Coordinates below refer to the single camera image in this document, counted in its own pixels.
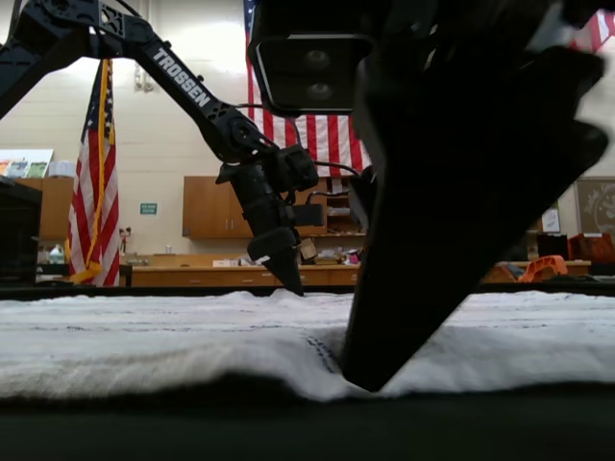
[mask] wooden cabinet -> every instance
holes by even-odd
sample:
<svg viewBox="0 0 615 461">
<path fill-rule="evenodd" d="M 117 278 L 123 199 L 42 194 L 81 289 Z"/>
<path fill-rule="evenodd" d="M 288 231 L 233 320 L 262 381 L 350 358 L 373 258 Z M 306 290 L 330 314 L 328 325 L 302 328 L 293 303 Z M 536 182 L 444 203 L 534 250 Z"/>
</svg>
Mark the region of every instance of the wooden cabinet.
<svg viewBox="0 0 615 461">
<path fill-rule="evenodd" d="M 68 212 L 73 199 L 72 178 L 16 180 L 42 191 L 40 232 L 42 241 L 63 241 L 68 236 Z"/>
<path fill-rule="evenodd" d="M 230 186 L 230 210 L 229 210 L 229 236 L 232 237 L 252 237 L 250 225 L 243 219 L 243 209 L 239 204 L 237 196 L 234 195 L 233 187 Z"/>
<path fill-rule="evenodd" d="M 309 194 L 311 194 L 313 191 L 327 192 L 327 180 L 321 179 L 316 187 L 310 190 L 306 190 L 304 192 L 297 192 L 297 195 L 296 195 L 297 201 L 295 205 L 305 205 L 306 200 L 309 197 Z M 302 237 L 305 237 L 308 235 L 325 235 L 327 233 L 327 197 L 323 195 L 315 195 L 314 197 L 312 197 L 310 203 L 313 205 L 323 206 L 325 225 L 324 226 L 303 226 L 303 227 L 297 228 L 297 231 L 299 231 L 299 235 L 301 235 Z"/>
<path fill-rule="evenodd" d="M 224 237 L 229 231 L 231 185 L 210 176 L 184 177 L 183 236 Z"/>
<path fill-rule="evenodd" d="M 304 286 L 352 286 L 357 284 L 358 268 L 330 269 L 318 268 L 301 271 Z M 250 287 L 282 286 L 273 275 L 264 268 L 229 268 L 229 269 L 160 269 L 138 268 L 133 271 L 133 286 L 166 287 Z"/>
<path fill-rule="evenodd" d="M 252 237 L 248 222 L 243 219 L 243 210 L 229 182 L 216 184 L 213 176 L 184 177 L 184 223 L 183 236 L 188 238 Z M 297 193 L 296 205 L 303 205 L 312 190 L 327 191 L 326 180 L 315 188 Z M 313 204 L 325 206 L 327 198 L 316 196 Z M 327 226 L 298 228 L 300 235 L 327 233 Z"/>
</svg>

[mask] white towel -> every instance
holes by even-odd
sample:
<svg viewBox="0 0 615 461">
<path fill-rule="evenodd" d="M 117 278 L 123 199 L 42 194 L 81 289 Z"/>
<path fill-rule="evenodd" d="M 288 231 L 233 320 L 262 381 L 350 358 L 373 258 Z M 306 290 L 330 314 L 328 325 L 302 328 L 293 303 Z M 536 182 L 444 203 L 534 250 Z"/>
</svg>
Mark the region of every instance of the white towel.
<svg viewBox="0 0 615 461">
<path fill-rule="evenodd" d="M 336 362 L 351 303 L 351 295 L 283 290 L 268 298 L 3 301 L 0 398 L 150 393 L 228 373 L 276 377 L 311 400 L 374 397 Z M 568 381 L 615 382 L 615 299 L 474 295 L 380 396 Z"/>
</svg>

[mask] cable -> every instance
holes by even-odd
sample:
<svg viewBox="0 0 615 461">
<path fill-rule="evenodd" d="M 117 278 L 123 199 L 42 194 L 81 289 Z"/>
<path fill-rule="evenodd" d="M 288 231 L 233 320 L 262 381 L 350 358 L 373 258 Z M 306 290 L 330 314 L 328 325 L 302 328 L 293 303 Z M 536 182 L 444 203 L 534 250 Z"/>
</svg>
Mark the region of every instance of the cable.
<svg viewBox="0 0 615 461">
<path fill-rule="evenodd" d="M 236 106 L 234 106 L 237 109 L 265 109 L 263 104 L 238 104 Z M 297 123 L 295 122 L 294 118 L 286 118 L 285 120 L 289 121 L 290 124 L 292 125 L 292 128 L 295 130 L 295 135 L 297 137 L 297 144 L 299 144 L 300 147 L 304 147 L 301 143 L 301 135 L 299 134 L 299 128 L 297 127 Z M 340 170 L 346 170 L 351 172 L 354 176 L 356 177 L 360 177 L 361 175 L 359 174 L 359 172 L 355 169 L 352 168 L 350 166 L 347 165 L 342 165 L 341 163 L 333 163 L 330 161 L 318 161 L 315 160 L 314 161 L 315 165 L 320 165 L 320 166 L 329 166 L 329 167 L 333 167 L 333 168 L 339 168 Z"/>
<path fill-rule="evenodd" d="M 330 166 L 332 168 L 339 168 L 340 170 L 346 170 L 346 171 L 350 171 L 354 176 L 356 177 L 360 177 L 361 175 L 359 174 L 359 172 L 355 169 L 352 168 L 350 166 L 347 165 L 342 165 L 341 163 L 333 163 L 332 161 L 320 161 L 320 160 L 315 160 L 314 161 L 314 165 L 319 165 L 319 166 Z"/>
<path fill-rule="evenodd" d="M 320 190 L 314 190 L 307 196 L 306 205 L 309 205 L 311 203 L 311 199 L 317 195 L 322 195 L 325 197 L 344 197 L 345 195 L 348 195 L 348 190 L 342 190 L 341 192 L 322 192 Z"/>
<path fill-rule="evenodd" d="M 115 0 L 115 1 L 119 3 L 122 7 L 124 7 L 126 10 L 128 10 L 129 13 L 132 14 L 133 16 L 141 17 L 141 15 L 133 7 L 131 7 L 128 3 L 126 3 L 124 0 Z"/>
</svg>

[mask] table surface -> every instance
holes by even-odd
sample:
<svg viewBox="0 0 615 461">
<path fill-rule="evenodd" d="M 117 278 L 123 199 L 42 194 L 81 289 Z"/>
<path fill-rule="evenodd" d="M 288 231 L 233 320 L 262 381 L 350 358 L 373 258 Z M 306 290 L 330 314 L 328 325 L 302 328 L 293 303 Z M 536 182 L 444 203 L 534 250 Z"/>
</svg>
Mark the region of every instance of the table surface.
<svg viewBox="0 0 615 461">
<path fill-rule="evenodd" d="M 358 270 L 358 265 L 313 265 L 300 266 L 302 271 L 349 271 Z M 264 266 L 236 266 L 236 267 L 212 267 L 212 266 L 134 266 L 133 272 L 237 272 L 237 271 L 266 271 Z"/>
</svg>

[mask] camera lens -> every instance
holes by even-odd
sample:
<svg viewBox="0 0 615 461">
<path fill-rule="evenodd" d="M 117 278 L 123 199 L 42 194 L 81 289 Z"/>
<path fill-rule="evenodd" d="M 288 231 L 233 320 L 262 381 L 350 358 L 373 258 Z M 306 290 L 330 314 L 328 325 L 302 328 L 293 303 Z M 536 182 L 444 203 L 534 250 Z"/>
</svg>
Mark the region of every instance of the camera lens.
<svg viewBox="0 0 615 461">
<path fill-rule="evenodd" d="M 315 101 L 325 101 L 331 98 L 333 90 L 327 84 L 316 84 L 307 87 L 307 96 Z"/>
<path fill-rule="evenodd" d="M 304 57 L 304 63 L 309 70 L 323 70 L 331 64 L 331 58 L 324 51 L 312 50 Z"/>
</svg>

